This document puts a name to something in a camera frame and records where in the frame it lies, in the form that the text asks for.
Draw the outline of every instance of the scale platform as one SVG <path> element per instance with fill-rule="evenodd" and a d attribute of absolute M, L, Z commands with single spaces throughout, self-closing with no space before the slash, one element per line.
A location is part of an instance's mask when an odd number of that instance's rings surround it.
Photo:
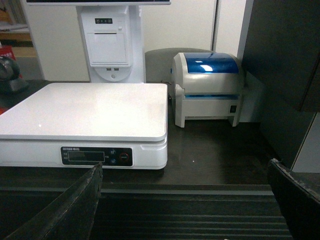
<path fill-rule="evenodd" d="M 0 115 L 0 166 L 162 169 L 161 83 L 51 83 Z"/>

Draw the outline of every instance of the red object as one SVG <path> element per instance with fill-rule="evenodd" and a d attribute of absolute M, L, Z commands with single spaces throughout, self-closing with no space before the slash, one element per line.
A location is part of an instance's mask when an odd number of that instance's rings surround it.
<path fill-rule="evenodd" d="M 16 57 L 14 52 L 12 51 L 12 46 L 10 45 L 2 45 L 0 46 L 0 56 L 8 57 L 16 61 Z"/>

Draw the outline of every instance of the white kiosk stand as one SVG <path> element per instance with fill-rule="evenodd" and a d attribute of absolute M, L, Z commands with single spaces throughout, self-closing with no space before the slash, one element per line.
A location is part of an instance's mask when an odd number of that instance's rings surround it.
<path fill-rule="evenodd" d="M 76 6 L 92 83 L 145 83 L 139 5 L 170 0 L 26 0 L 29 5 Z"/>

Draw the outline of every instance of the white wall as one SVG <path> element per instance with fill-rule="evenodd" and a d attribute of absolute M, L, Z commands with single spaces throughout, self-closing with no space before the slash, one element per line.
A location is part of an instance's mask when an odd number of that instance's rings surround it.
<path fill-rule="evenodd" d="M 49 81 L 88 81 L 74 6 L 28 6 L 21 0 L 43 77 Z M 145 50 L 211 49 L 216 0 L 172 0 L 143 6 Z"/>
<path fill-rule="evenodd" d="M 219 0 L 214 51 L 237 56 L 247 0 Z"/>
<path fill-rule="evenodd" d="M 89 81 L 76 8 L 22 3 L 44 79 Z"/>
<path fill-rule="evenodd" d="M 212 49 L 216 0 L 171 0 L 142 6 L 145 51 L 163 48 Z"/>

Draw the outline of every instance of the monitor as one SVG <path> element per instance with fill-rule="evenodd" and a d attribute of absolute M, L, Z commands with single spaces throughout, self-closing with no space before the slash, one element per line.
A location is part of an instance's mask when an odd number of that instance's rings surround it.
<path fill-rule="evenodd" d="M 29 5 L 119 6 L 169 5 L 171 0 L 26 0 Z"/>

